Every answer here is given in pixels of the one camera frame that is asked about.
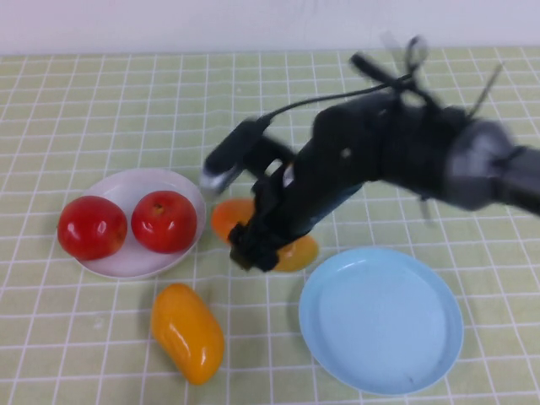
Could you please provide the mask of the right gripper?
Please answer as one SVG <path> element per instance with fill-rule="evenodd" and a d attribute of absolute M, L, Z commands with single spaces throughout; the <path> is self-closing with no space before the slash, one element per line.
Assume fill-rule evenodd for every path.
<path fill-rule="evenodd" d="M 252 239 L 250 226 L 238 222 L 229 233 L 229 257 L 242 269 L 275 270 L 288 241 L 309 233 L 360 188 L 361 178 L 345 165 L 296 159 L 256 190 L 256 211 L 271 235 Z"/>

